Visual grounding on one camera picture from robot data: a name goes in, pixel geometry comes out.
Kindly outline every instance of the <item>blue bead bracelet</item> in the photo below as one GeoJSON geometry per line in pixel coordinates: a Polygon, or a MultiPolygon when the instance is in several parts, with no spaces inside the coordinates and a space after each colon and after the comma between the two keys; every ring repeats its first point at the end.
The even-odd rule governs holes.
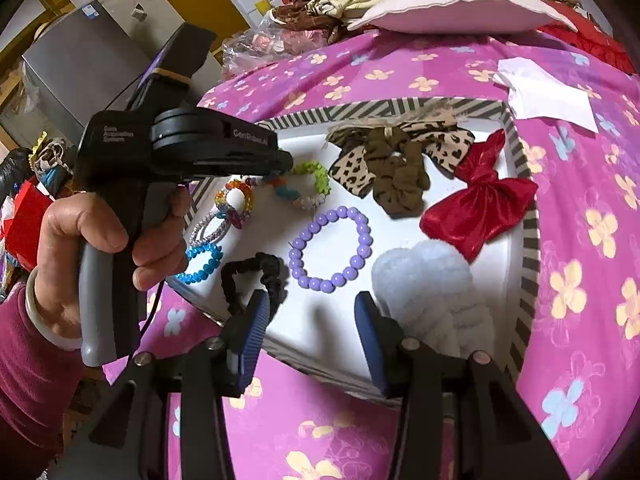
{"type": "Polygon", "coordinates": [[[191,261],[198,254],[206,252],[210,252],[211,257],[209,261],[202,266],[202,270],[194,272],[193,274],[181,272],[176,275],[176,278],[187,285],[191,285],[191,283],[203,282],[212,275],[213,271],[220,266],[220,260],[222,260],[222,256],[224,256],[221,246],[215,244],[204,244],[199,247],[192,247],[187,250],[187,258],[191,261]]]}

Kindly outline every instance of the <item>finger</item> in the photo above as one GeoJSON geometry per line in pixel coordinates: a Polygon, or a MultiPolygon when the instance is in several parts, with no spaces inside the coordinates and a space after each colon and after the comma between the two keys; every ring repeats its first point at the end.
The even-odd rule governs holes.
{"type": "Polygon", "coordinates": [[[184,219],[169,215],[160,225],[145,230],[133,244],[132,257],[137,266],[146,266],[167,256],[182,240],[184,219]]]}
{"type": "Polygon", "coordinates": [[[186,269],[184,251],[187,244],[184,240],[167,256],[156,260],[145,267],[138,267],[133,273],[133,284],[137,290],[149,290],[156,283],[186,269]]]}
{"type": "Polygon", "coordinates": [[[178,189],[176,189],[169,198],[169,202],[171,203],[171,213],[174,216],[185,216],[191,207],[189,190],[184,186],[178,186],[178,189]]]}

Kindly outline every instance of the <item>red sleeve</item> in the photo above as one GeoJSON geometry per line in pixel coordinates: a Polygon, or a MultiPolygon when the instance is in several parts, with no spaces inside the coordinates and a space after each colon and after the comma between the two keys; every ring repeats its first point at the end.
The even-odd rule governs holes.
{"type": "Polygon", "coordinates": [[[79,351],[40,335],[24,302],[16,285],[0,304],[0,478],[12,480],[36,479],[53,459],[83,370],[79,351]]]}

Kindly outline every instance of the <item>white paper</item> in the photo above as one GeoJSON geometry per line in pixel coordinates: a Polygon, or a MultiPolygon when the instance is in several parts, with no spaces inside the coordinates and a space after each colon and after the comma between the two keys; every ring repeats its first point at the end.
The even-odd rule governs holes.
{"type": "Polygon", "coordinates": [[[516,119],[550,117],[598,133],[587,92],[558,81],[524,57],[501,59],[494,82],[507,86],[516,119]]]}

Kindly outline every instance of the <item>hair tie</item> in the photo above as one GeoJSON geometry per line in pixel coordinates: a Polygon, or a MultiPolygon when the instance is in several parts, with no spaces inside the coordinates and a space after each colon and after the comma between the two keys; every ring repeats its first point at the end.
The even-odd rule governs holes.
{"type": "Polygon", "coordinates": [[[241,260],[240,262],[227,262],[220,271],[222,293],[229,304],[227,310],[232,316],[241,314],[244,311],[236,293],[234,274],[244,274],[258,270],[262,271],[260,283],[265,286],[269,295],[269,321],[276,315],[282,300],[282,282],[279,278],[280,259],[273,254],[255,253],[253,258],[241,260]]]}

